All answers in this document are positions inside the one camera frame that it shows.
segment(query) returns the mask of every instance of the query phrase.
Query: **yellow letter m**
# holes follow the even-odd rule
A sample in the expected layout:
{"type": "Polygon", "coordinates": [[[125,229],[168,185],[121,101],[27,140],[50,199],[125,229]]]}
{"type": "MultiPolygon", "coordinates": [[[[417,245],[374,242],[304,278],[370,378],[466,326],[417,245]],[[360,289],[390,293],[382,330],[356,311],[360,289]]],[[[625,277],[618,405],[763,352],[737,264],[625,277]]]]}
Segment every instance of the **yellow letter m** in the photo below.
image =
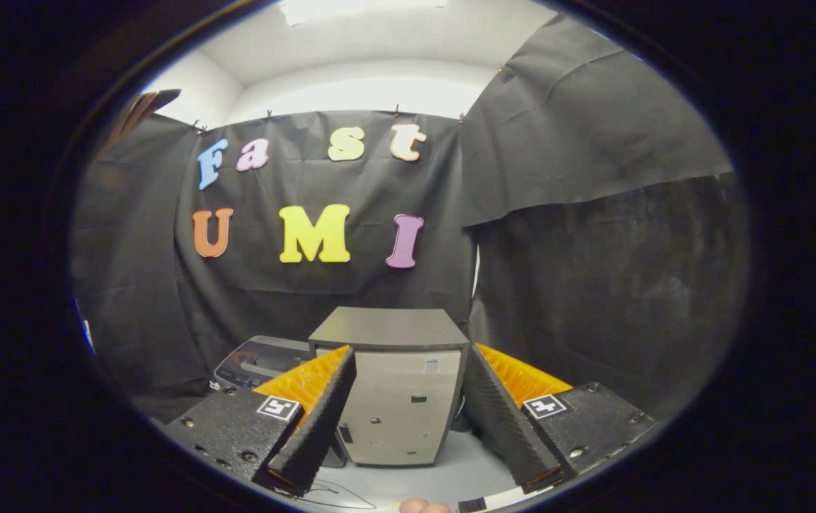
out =
{"type": "Polygon", "coordinates": [[[350,214],[348,205],[330,204],[319,215],[319,221],[314,226],[303,207],[284,207],[278,214],[284,219],[284,253],[281,253],[281,261],[285,264],[299,262],[303,259],[303,254],[312,262],[316,258],[319,244],[322,244],[319,260],[350,260],[350,253],[345,247],[345,218],[350,214]],[[300,243],[303,254],[297,251],[297,243],[300,243]]]}

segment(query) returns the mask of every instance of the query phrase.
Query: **cabinet door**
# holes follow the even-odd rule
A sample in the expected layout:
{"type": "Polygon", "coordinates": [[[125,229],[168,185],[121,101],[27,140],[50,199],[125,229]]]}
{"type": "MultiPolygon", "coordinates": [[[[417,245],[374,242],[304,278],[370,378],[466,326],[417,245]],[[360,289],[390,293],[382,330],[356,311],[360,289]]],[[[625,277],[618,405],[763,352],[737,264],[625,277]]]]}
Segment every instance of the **cabinet door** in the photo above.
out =
{"type": "Polygon", "coordinates": [[[356,379],[339,420],[349,457],[365,465],[433,464],[451,421],[462,353],[359,351],[355,357],[356,379]]]}

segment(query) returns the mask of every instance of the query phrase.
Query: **foam letter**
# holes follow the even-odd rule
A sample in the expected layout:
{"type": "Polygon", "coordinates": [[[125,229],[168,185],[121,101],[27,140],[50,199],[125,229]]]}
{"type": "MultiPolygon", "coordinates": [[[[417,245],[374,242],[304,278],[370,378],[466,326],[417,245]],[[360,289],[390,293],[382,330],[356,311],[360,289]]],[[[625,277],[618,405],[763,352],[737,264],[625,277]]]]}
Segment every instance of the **foam letter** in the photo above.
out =
{"type": "Polygon", "coordinates": [[[212,217],[211,211],[200,210],[192,215],[192,238],[195,240],[195,250],[206,259],[220,257],[224,251],[227,251],[231,215],[234,215],[232,208],[219,208],[215,212],[218,218],[218,242],[215,244],[208,244],[208,220],[212,217]]]}
{"type": "Polygon", "coordinates": [[[214,184],[215,180],[218,179],[218,173],[215,172],[215,169],[221,167],[221,160],[223,160],[221,150],[226,149],[227,140],[221,139],[199,155],[199,168],[202,170],[202,181],[199,182],[200,191],[214,184]]]}
{"type": "Polygon", "coordinates": [[[332,132],[329,146],[329,159],[355,160],[363,154],[363,129],[360,127],[343,127],[332,132]]]}
{"type": "Polygon", "coordinates": [[[303,254],[296,250],[297,243],[303,249],[310,262],[316,258],[316,251],[322,243],[319,260],[323,262],[346,262],[350,253],[345,247],[345,217],[350,214],[350,207],[345,204],[330,204],[319,221],[313,226],[306,216],[303,207],[284,207],[278,215],[284,219],[284,253],[281,261],[294,264],[303,259],[303,254]]]}
{"type": "Polygon", "coordinates": [[[248,169],[259,169],[268,162],[268,140],[251,140],[242,147],[242,156],[237,161],[237,171],[244,172],[248,169]]]}
{"type": "Polygon", "coordinates": [[[417,241],[417,231],[423,227],[423,219],[414,215],[398,214],[395,216],[398,233],[395,234],[395,247],[392,256],[386,259],[389,267],[410,269],[414,267],[414,243],[417,241]]]}
{"type": "Polygon", "coordinates": [[[411,145],[414,144],[415,140],[419,140],[421,143],[427,140],[427,134],[420,133],[420,126],[413,124],[395,125],[392,130],[395,130],[395,137],[392,138],[391,144],[392,155],[409,162],[420,159],[420,153],[411,149],[411,145]]]}

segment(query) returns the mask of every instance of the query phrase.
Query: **orange gripper pad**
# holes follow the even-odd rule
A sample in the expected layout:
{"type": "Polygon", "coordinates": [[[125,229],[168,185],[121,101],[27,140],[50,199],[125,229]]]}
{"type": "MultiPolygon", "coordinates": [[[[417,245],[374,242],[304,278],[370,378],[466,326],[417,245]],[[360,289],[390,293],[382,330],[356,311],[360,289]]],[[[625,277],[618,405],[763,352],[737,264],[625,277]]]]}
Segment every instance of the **orange gripper pad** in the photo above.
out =
{"type": "Polygon", "coordinates": [[[535,369],[524,361],[515,360],[508,354],[500,353],[494,348],[488,348],[480,344],[477,344],[477,347],[519,408],[522,407],[522,403],[526,400],[550,393],[565,392],[573,388],[543,370],[535,369]]]}
{"type": "Polygon", "coordinates": [[[335,375],[335,370],[341,364],[349,348],[350,346],[343,346],[318,358],[313,358],[313,360],[304,361],[294,369],[288,370],[269,382],[262,383],[252,389],[252,392],[296,400],[303,405],[304,415],[300,423],[297,423],[297,429],[299,429],[307,415],[316,407],[322,393],[326,392],[329,380],[335,375]]]}

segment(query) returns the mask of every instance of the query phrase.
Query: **white wall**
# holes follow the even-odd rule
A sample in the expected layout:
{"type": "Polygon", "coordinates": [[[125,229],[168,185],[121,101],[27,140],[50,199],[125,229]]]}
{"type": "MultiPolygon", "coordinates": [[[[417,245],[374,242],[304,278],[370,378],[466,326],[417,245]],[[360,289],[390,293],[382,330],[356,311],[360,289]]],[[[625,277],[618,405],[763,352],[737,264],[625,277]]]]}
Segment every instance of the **white wall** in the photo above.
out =
{"type": "Polygon", "coordinates": [[[224,124],[244,87],[211,58],[193,50],[155,78],[143,92],[157,90],[182,90],[179,98],[157,113],[189,124],[199,120],[198,126],[214,128],[224,124]]]}
{"type": "Polygon", "coordinates": [[[297,71],[251,85],[223,124],[316,110],[399,110],[457,118],[467,113],[496,73],[446,61],[345,62],[297,71]]]}

